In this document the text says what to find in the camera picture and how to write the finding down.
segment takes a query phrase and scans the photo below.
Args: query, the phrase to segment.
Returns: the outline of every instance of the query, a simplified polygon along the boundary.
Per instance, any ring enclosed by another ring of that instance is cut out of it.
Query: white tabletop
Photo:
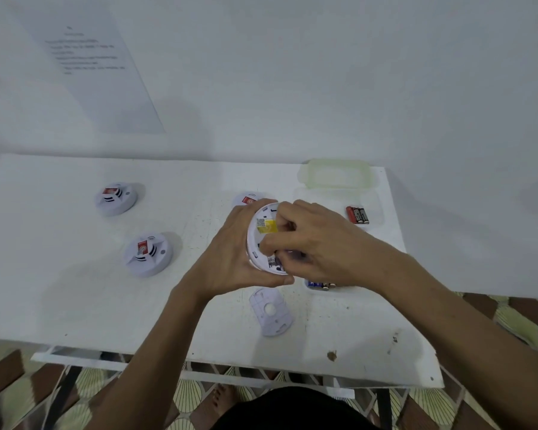
[[[237,193],[321,200],[303,189],[298,171],[299,165],[2,155],[0,339],[135,352]],[[373,171],[380,208],[368,230],[404,251],[384,169]],[[111,182],[135,183],[140,196],[128,212],[104,218],[93,197]],[[121,254],[146,231],[164,233],[175,255],[163,272],[137,279]],[[298,279],[280,289],[293,325],[267,338],[249,305],[254,290],[209,303],[189,360],[442,386],[430,343],[379,295],[360,288],[310,291]]]

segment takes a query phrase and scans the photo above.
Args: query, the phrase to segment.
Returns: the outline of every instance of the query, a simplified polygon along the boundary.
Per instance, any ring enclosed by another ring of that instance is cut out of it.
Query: person's right arm
[[[379,293],[423,333],[499,426],[538,429],[538,352],[449,291],[411,256],[321,205],[281,202],[278,225],[280,232],[266,235],[260,250],[276,252],[287,273]],[[286,249],[308,257],[299,260]]]

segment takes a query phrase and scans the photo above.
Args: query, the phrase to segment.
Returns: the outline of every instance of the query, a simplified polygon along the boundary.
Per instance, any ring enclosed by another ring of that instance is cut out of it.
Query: bare foot
[[[232,385],[217,385],[213,390],[213,410],[219,416],[230,410],[233,406],[239,403],[241,399],[237,395],[235,387]]]

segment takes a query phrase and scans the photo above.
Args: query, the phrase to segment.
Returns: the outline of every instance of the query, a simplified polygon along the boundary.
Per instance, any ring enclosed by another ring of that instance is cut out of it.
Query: hole in mounting plate
[[[263,310],[265,311],[265,313],[267,315],[275,315],[275,313],[277,312],[277,308],[275,308],[275,305],[272,304],[272,303],[267,303],[264,307],[263,307]]]

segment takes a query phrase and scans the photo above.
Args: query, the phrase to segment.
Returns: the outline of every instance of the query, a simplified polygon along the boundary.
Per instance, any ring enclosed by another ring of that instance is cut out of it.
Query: person's left arm
[[[235,289],[292,284],[255,269],[245,252],[262,199],[234,208],[211,245],[172,290],[165,308],[85,430],[162,430],[197,322],[208,301]]]

